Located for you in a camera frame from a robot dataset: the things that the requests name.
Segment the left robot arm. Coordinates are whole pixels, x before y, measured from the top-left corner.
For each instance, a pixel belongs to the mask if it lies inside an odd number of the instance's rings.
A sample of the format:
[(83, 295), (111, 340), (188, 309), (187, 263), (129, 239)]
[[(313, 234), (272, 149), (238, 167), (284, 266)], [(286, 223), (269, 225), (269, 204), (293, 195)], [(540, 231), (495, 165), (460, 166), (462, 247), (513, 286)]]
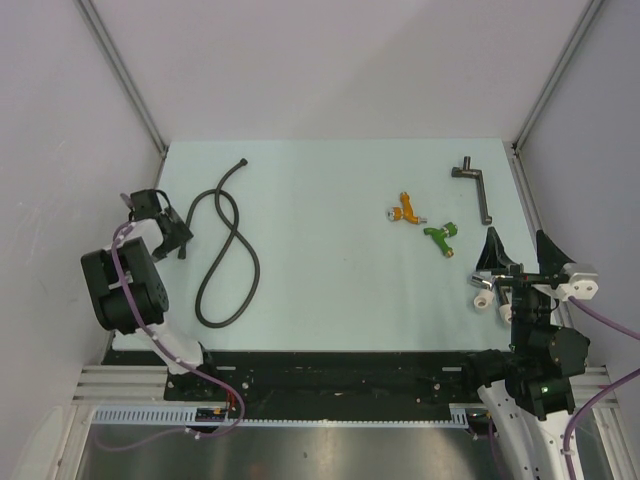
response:
[(86, 253), (81, 267), (94, 314), (108, 332), (137, 337), (168, 366), (186, 377), (197, 398), (214, 397), (221, 376), (204, 364), (201, 344), (174, 329), (165, 315), (170, 302), (156, 264), (185, 249), (193, 238), (168, 195), (145, 189), (121, 196), (127, 220), (115, 229), (109, 245)]

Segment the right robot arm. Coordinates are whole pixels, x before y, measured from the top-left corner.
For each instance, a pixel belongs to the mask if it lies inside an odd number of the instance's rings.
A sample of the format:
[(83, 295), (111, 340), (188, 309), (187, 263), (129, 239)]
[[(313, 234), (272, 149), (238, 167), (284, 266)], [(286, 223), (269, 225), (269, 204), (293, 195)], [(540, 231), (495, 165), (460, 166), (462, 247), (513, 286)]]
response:
[(488, 229), (476, 271), (511, 292), (509, 349), (468, 355), (461, 388), (487, 408), (489, 435), (514, 478), (581, 479), (569, 428), (576, 410), (570, 380), (585, 373), (590, 341), (574, 328), (553, 324), (552, 315), (562, 302), (592, 299), (598, 274), (569, 258), (542, 230), (536, 251), (539, 270), (528, 273), (507, 255), (497, 230)]

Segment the green water faucet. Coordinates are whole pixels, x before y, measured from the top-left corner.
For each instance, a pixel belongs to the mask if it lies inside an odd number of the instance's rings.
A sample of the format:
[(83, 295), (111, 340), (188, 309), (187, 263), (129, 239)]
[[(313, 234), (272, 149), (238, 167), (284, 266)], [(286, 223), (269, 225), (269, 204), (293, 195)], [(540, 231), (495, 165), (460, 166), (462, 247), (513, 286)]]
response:
[(447, 240), (457, 235), (458, 227), (456, 224), (448, 222), (440, 228), (427, 227), (423, 229), (423, 233), (434, 241), (445, 258), (454, 256), (453, 248), (448, 245)]

